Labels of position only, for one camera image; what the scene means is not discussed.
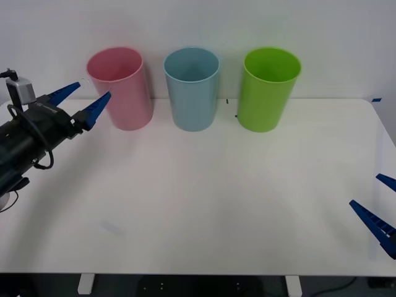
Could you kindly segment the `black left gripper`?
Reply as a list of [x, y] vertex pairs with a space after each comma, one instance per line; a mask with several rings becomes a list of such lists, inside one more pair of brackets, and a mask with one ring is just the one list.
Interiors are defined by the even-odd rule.
[[66, 139], [90, 131], [108, 104], [111, 93], [83, 110], [69, 115], [59, 107], [70, 94], [80, 87], [79, 82], [67, 85], [52, 93], [42, 95], [23, 112], [22, 131], [25, 149], [54, 149]]

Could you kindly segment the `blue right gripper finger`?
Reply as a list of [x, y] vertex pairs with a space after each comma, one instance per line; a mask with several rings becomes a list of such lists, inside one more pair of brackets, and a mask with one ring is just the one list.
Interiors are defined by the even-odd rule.
[[389, 187], [394, 192], [396, 191], [396, 179], [386, 176], [384, 174], [378, 174], [376, 176], [376, 179], [378, 179], [380, 182], [385, 184], [387, 187]]
[[357, 201], [351, 200], [349, 205], [378, 240], [383, 250], [392, 259], [395, 259], [395, 228], [364, 208]]

